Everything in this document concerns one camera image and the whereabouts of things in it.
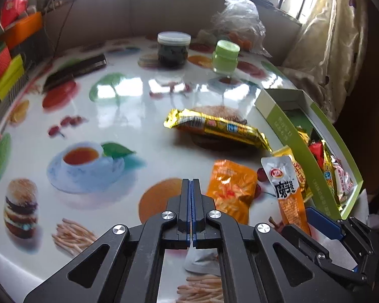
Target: teacup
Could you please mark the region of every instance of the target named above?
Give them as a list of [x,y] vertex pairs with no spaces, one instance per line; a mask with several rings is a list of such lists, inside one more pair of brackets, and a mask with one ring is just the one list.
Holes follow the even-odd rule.
[[63,152],[61,169],[74,183],[95,184],[113,171],[112,157],[103,156],[103,148],[95,142],[79,142]]

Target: screw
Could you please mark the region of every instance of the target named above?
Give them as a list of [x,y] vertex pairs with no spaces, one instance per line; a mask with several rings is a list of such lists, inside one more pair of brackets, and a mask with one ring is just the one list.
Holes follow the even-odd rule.
[[269,232],[271,230],[271,227],[266,223],[260,223],[257,226],[257,230],[263,234],[266,234],[267,232]]
[[217,211],[217,210],[211,210],[209,213],[208,213],[209,217],[211,218],[220,218],[222,216],[222,213]]
[[112,232],[116,235],[121,235],[125,231],[126,231],[126,228],[122,224],[118,224],[118,225],[114,226],[114,228],[112,229]]
[[171,212],[171,211],[164,211],[164,212],[162,213],[162,218],[163,218],[164,220],[170,220],[170,219],[173,218],[173,217],[174,217],[174,213]]

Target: orange box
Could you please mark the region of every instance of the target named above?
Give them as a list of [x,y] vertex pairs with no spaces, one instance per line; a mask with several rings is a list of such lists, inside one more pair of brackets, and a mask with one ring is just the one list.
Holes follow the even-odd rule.
[[4,34],[0,35],[0,41],[4,41],[8,49],[11,50],[39,31],[42,24],[42,14],[36,12],[19,20],[13,27],[6,30]]

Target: dark jar contents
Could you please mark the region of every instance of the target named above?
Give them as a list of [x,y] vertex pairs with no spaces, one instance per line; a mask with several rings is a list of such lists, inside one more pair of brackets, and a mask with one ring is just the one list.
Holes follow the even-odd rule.
[[184,65],[188,59],[188,47],[186,45],[158,44],[158,59],[160,64],[166,67],[178,67]]

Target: beige curtain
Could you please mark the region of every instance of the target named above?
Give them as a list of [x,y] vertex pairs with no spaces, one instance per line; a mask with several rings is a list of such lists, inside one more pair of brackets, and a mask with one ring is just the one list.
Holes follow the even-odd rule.
[[316,0],[280,70],[335,122],[357,81],[367,42],[366,0]]

